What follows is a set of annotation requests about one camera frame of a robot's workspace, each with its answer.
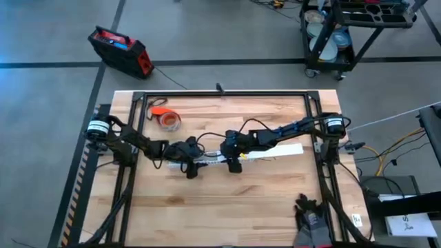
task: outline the red and black case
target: red and black case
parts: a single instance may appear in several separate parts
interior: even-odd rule
[[[127,35],[97,26],[88,40],[104,63],[130,76],[145,79],[154,69],[145,46]]]

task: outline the cart caster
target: cart caster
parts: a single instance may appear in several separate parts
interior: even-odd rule
[[[344,72],[337,72],[337,75],[335,76],[335,79],[337,81],[341,81],[341,80],[345,79],[345,77],[346,77],[346,73],[344,73]]]
[[[309,77],[310,79],[315,78],[317,76],[317,74],[318,74],[318,71],[305,68],[305,75],[307,77]]]

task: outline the concrete floor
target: concrete floor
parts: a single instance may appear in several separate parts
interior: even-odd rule
[[[247,0],[89,0],[0,2],[0,247],[21,247],[11,238],[46,247],[97,67],[35,68],[38,63],[98,62],[86,38],[95,25],[110,28],[125,3],[118,32],[141,40],[152,60],[298,59],[303,57],[297,9],[283,10],[293,19]],[[441,28],[441,3],[426,9]],[[360,49],[370,29],[352,28]],[[409,30],[385,30],[366,57],[441,56],[441,45],[419,14]],[[31,68],[14,69],[14,63]],[[336,82],[330,74],[308,79],[304,65],[160,66],[188,89],[337,89],[351,127],[441,101],[440,62],[360,63]],[[179,90],[159,71],[146,81],[106,68],[96,103],[110,103],[115,90]],[[416,112],[350,132],[383,150],[418,127]],[[409,145],[417,147],[426,142]],[[360,151],[357,157],[370,156]],[[377,162],[360,163],[364,175]],[[441,168],[430,146],[406,155],[387,175],[415,175],[422,192],[441,190]],[[415,241],[384,236],[377,240],[415,247]],[[426,247],[417,240],[418,247]]]

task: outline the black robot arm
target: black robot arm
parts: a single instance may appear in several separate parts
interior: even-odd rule
[[[315,134],[323,140],[322,159],[326,163],[338,160],[338,142],[345,137],[345,117],[337,113],[323,113],[316,117],[306,117],[300,121],[271,130],[250,130],[248,134],[227,130],[226,139],[220,144],[220,152],[226,158],[231,173],[241,173],[240,154],[252,151],[266,151],[275,147],[279,142],[295,138],[303,134]],[[315,128],[317,121],[325,121],[326,131]]]
[[[119,127],[119,131],[113,129],[115,125]],[[94,115],[85,131],[85,137],[90,141],[88,146],[92,149],[106,150],[108,148],[112,150],[114,160],[122,166],[130,167],[134,163],[132,145],[143,151],[150,160],[160,161],[158,167],[154,163],[157,169],[161,166],[162,160],[185,163],[187,169],[183,172],[190,179],[197,176],[198,167],[204,166],[204,164],[193,162],[195,158],[204,153],[196,144],[194,136],[189,137],[186,141],[172,144],[166,140],[152,141],[112,115]]]

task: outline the wooden tabletop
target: wooden tabletop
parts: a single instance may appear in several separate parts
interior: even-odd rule
[[[324,112],[340,112],[335,90],[319,90],[319,93]],[[131,99],[130,91],[115,92],[110,114],[127,122]],[[224,134],[228,129],[238,130],[248,118],[257,118],[270,128],[277,128],[306,115],[304,101],[298,96],[168,97],[168,100],[166,106],[181,115],[182,126],[177,132],[164,132],[156,121],[146,121],[143,134],[152,140],[174,142],[204,132]],[[249,122],[243,132],[261,128],[258,123]],[[217,136],[204,136],[200,140],[207,151],[219,150],[222,141]],[[180,169],[169,168],[167,163],[155,169],[149,159],[139,156],[125,245],[292,245],[297,233],[293,206],[298,195],[303,193],[319,202],[321,197],[310,136],[284,143],[301,143],[304,153],[243,163],[242,174],[229,173],[226,165],[204,167],[192,180],[186,179]],[[111,160],[111,156],[105,156],[99,164]],[[353,156],[342,154],[340,160],[357,175]],[[116,165],[97,170],[82,241],[108,215],[117,172]],[[360,230],[368,236],[369,217],[359,186],[341,166],[336,167],[336,173],[344,210],[349,217],[361,215]],[[120,221],[121,215],[117,218],[116,234]],[[339,236],[335,217],[334,225]]]

